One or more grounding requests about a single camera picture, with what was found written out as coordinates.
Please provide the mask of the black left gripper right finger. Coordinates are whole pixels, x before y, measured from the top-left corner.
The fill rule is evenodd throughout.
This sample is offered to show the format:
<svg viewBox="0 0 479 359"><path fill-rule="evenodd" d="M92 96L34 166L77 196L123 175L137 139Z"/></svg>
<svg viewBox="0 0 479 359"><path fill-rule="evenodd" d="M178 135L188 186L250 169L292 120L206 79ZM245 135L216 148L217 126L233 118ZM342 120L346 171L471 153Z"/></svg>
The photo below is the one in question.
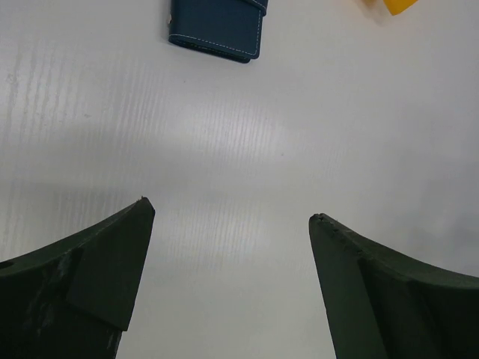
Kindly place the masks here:
<svg viewBox="0 0 479 359"><path fill-rule="evenodd" d="M309 236L337 358L477 358L478 278L415 260L326 214Z"/></svg>

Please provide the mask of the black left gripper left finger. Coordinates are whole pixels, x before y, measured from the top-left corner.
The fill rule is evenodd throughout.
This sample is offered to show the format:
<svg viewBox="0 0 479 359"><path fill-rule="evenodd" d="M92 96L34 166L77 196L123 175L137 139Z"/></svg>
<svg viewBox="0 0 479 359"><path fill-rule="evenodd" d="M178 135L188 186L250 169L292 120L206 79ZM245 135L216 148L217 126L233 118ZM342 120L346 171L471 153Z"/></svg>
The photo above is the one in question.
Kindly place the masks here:
<svg viewBox="0 0 479 359"><path fill-rule="evenodd" d="M3 358L115 358L141 283L155 211L143 197L1 263Z"/></svg>

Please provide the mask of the navy blue card holder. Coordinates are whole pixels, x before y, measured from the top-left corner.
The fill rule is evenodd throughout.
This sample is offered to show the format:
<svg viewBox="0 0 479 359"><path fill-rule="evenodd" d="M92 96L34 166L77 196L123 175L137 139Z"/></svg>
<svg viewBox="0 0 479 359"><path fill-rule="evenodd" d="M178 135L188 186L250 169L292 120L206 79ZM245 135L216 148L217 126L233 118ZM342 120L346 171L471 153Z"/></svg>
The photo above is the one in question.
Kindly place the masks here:
<svg viewBox="0 0 479 359"><path fill-rule="evenodd" d="M260 55L267 0L175 0L168 41L242 64Z"/></svg>

